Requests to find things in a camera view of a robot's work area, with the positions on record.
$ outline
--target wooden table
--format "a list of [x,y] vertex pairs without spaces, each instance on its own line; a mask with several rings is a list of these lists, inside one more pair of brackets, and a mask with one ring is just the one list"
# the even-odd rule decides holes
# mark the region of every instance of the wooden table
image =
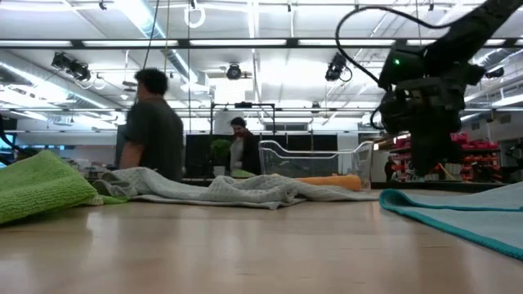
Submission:
[[129,203],[0,228],[0,293],[520,293],[523,262],[376,202]]

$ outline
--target blue cloth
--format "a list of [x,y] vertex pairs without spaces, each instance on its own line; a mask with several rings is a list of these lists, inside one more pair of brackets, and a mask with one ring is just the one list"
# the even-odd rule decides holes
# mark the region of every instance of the blue cloth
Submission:
[[406,195],[386,189],[380,205],[523,260],[523,183],[459,196]]

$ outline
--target crumpled gray cloth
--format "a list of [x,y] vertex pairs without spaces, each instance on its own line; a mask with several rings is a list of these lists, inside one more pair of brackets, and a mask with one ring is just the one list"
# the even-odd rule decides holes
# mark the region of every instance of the crumpled gray cloth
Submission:
[[269,209],[292,206],[306,200],[378,199],[375,194],[337,186],[309,185],[283,176],[254,176],[246,180],[219,176],[209,187],[198,187],[168,180],[145,167],[107,172],[93,186],[102,195],[127,196],[131,200]]

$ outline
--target green plant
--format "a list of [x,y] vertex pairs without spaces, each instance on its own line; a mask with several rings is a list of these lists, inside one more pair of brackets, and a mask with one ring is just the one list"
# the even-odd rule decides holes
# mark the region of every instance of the green plant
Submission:
[[227,164],[227,156],[229,155],[229,149],[229,140],[218,139],[214,140],[211,143],[211,155],[216,165],[225,166]]

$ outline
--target teal towel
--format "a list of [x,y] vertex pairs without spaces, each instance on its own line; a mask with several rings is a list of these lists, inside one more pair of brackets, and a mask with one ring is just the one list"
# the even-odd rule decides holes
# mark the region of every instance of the teal towel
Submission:
[[394,189],[380,195],[383,208],[523,260],[523,183],[478,194],[426,196]]
[[90,201],[96,190],[50,151],[0,170],[0,224]]

